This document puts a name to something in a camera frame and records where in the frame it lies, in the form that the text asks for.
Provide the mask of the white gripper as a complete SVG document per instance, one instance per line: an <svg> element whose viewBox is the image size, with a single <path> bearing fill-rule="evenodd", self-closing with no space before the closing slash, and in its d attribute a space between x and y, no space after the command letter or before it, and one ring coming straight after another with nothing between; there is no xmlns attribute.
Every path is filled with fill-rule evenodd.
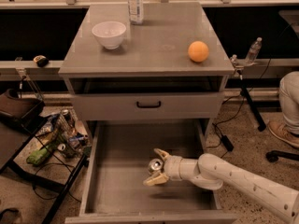
<svg viewBox="0 0 299 224"><path fill-rule="evenodd" d="M192 180L200 174L197 159L185 159L180 156L170 156L162 149L155 148L154 152L164 161L164 172L152 174L143 181L145 186L155 186L171 181Z"/></svg>

